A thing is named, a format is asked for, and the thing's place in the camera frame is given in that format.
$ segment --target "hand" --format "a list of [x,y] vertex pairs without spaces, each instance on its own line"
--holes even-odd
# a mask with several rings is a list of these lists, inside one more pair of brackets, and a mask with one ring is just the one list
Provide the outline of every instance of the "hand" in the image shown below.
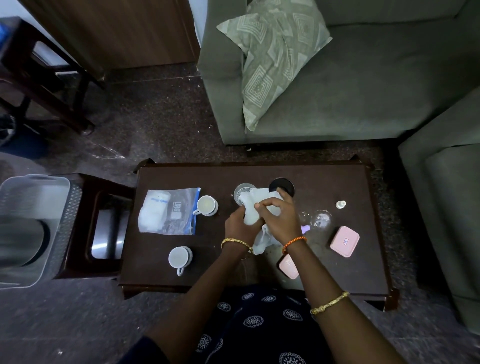
[[[293,203],[293,198],[281,188],[276,189],[283,201],[276,197],[271,197],[255,204],[260,216],[265,220],[270,232],[282,245],[290,240],[303,236],[299,215]],[[273,215],[268,211],[267,206],[276,206],[281,210],[280,216]]]
[[[253,225],[245,225],[243,219],[245,217],[245,206],[239,207],[230,217],[225,221],[225,237],[241,240],[247,243],[249,246],[253,246],[255,238],[262,230],[262,226],[265,224],[265,221],[261,218]],[[228,245],[240,245],[240,243],[231,243]]]

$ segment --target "person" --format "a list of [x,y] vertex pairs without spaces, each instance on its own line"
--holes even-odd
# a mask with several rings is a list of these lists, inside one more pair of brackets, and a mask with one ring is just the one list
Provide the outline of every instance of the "person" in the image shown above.
[[[244,224],[245,207],[225,223],[225,237],[253,246],[264,223],[283,245],[302,236],[293,199],[255,204],[261,219]],[[280,215],[267,207],[276,206]],[[226,242],[195,285],[120,360],[127,363],[405,363],[360,309],[343,294],[304,239],[287,247],[305,289],[261,285],[225,288],[248,247]],[[311,309],[333,304],[311,315]]]

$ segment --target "metal pot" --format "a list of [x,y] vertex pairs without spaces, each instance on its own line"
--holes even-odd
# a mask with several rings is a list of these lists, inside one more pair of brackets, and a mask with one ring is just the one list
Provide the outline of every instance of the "metal pot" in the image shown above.
[[48,227],[39,220],[0,216],[0,269],[32,263],[48,245],[48,236]]

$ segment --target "blue trash bin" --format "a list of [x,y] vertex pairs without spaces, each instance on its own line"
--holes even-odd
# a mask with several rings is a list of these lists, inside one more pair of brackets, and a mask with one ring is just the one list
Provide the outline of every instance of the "blue trash bin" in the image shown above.
[[12,115],[0,116],[0,152],[39,159],[48,152],[47,141]]

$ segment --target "dark blue dress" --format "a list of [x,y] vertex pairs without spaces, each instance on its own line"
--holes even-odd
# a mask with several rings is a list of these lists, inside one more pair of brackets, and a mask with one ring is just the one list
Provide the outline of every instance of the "dark blue dress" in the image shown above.
[[[303,291],[255,285],[228,288],[204,328],[190,363],[333,363]],[[120,361],[168,363],[149,338]]]

